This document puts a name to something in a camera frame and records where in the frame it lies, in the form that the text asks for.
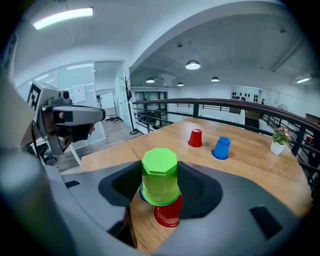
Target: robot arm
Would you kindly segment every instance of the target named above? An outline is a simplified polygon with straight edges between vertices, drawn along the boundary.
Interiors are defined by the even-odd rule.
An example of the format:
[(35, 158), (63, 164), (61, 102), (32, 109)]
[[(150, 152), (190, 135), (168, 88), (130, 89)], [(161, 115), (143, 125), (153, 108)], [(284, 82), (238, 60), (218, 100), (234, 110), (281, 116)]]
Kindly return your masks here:
[[(60, 91), (47, 83), (35, 80), (32, 81), (27, 103), (34, 110), (34, 126), (50, 144), (51, 148), (46, 152), (49, 156), (62, 155), (70, 143), (86, 140), (91, 124), (106, 117), (104, 109), (73, 105), (67, 90)], [(54, 131), (48, 131), (45, 113), (53, 113)]]

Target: railing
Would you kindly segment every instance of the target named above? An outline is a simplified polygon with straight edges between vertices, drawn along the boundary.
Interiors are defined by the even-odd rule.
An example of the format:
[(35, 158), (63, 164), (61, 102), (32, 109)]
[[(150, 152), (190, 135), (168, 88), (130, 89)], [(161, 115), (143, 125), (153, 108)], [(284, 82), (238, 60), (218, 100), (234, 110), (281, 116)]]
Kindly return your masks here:
[[(285, 123), (286, 121), (283, 121), (280, 118), (274, 118), (269, 115), (263, 115), (262, 119), (267, 123), (268, 126), (272, 128), (278, 128), (280, 126), (288, 128), (290, 130), (291, 138), (297, 141), (301, 129), (299, 125), (291, 122)], [(288, 146), (292, 150), (294, 144), (289, 143)], [(306, 128), (301, 145), (299, 146), (299, 149), (296, 153), (296, 157), (308, 180), (312, 194), (317, 193), (317, 190), (315, 188), (319, 186), (320, 182), (320, 154), (317, 153), (317, 149), (314, 148), (314, 146), (314, 133)]]
[(261, 129), (259, 125), (254, 126), (249, 122), (254, 119), (247, 116), (256, 116), (255, 118), (262, 120), (270, 128), (287, 127), (291, 131), (291, 143), (288, 146), (307, 177), (312, 197), (318, 193), (320, 126), (301, 116), (271, 106), (232, 99), (171, 98), (138, 101), (133, 104), (143, 106), (143, 108), (133, 108), (134, 118), (137, 125), (145, 128), (148, 133), (173, 124), (175, 116), (219, 122), (267, 136), (272, 136), (274, 133), (271, 130)]

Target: potted plant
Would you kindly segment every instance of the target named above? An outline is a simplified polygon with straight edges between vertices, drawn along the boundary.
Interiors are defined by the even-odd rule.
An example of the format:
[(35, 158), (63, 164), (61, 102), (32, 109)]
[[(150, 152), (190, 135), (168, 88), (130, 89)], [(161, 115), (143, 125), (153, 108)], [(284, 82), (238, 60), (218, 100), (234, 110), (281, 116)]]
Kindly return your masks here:
[(290, 131), (288, 128), (279, 127), (274, 129), (273, 142), (271, 144), (271, 151), (275, 155), (279, 155), (284, 150), (286, 142), (290, 143)]

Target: wooden table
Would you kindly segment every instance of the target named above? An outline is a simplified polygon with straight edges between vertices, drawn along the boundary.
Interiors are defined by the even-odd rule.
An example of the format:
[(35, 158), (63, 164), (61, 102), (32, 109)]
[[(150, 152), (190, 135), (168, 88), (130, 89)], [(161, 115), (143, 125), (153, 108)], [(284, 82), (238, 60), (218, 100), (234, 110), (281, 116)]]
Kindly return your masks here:
[[(200, 148), (188, 145), (192, 129), (202, 130)], [(218, 138), (231, 140), (227, 160), (211, 155)], [(283, 202), (296, 216), (311, 208), (311, 191), (298, 161), (286, 146), (280, 155), (270, 151), (272, 138), (231, 125), (197, 118), (187, 118), (143, 136), (82, 157), (82, 172), (141, 160), (146, 151), (168, 148), (178, 161), (214, 168), (248, 178)], [(154, 207), (143, 202), (137, 192), (131, 202), (131, 216), (138, 250), (154, 252), (174, 231), (157, 223)]]

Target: blue cup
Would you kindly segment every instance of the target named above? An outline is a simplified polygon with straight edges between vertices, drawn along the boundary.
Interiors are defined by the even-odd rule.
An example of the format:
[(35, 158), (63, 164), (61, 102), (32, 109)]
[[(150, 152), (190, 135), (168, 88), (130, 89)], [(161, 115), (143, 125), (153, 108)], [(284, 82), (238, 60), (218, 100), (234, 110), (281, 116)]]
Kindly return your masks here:
[(229, 148), (230, 139), (220, 137), (211, 153), (216, 159), (226, 160), (228, 158)]

